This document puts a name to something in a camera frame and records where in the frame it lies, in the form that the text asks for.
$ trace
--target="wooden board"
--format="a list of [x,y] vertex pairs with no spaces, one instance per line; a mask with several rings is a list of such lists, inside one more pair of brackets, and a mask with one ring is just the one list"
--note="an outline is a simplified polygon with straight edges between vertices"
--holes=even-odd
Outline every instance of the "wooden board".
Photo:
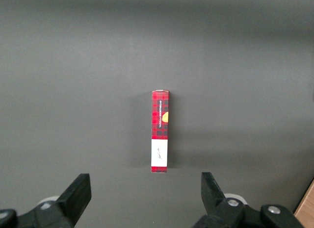
[[294,215],[305,228],[314,228],[314,180]]

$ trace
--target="red plaid box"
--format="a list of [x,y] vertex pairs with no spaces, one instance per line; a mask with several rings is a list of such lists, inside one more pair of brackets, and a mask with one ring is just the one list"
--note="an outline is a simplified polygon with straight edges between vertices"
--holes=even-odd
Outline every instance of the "red plaid box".
[[152,101],[152,173],[166,173],[169,91],[153,91]]

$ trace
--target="signature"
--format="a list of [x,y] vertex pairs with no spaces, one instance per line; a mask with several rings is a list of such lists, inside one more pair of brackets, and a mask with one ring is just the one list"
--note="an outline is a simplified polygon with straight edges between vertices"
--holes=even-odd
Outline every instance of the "signature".
[[160,155],[160,150],[159,150],[159,148],[157,148],[157,154],[158,154],[158,158],[160,158],[161,159],[161,155]]

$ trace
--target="tartan pattern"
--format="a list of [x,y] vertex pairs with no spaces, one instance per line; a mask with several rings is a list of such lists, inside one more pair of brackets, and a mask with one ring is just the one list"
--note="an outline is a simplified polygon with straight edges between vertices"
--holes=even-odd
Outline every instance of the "tartan pattern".
[[168,123],[160,120],[164,113],[169,109],[169,92],[153,91],[152,95],[153,110],[152,110],[152,139],[168,139]]
[[152,167],[152,173],[166,173],[167,167]]

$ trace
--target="bolt head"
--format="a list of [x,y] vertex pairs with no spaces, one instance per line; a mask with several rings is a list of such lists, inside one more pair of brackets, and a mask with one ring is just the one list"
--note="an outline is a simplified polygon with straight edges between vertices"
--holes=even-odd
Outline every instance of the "bolt head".
[[5,218],[9,213],[8,212],[2,212],[0,213],[0,219]]
[[231,200],[228,200],[228,204],[232,207],[237,207],[239,205],[239,202],[231,199]]
[[270,211],[273,214],[280,214],[280,209],[276,206],[269,206],[268,211]]
[[44,203],[43,205],[41,205],[40,209],[41,210],[46,210],[46,209],[48,209],[50,207],[51,207],[50,203]]

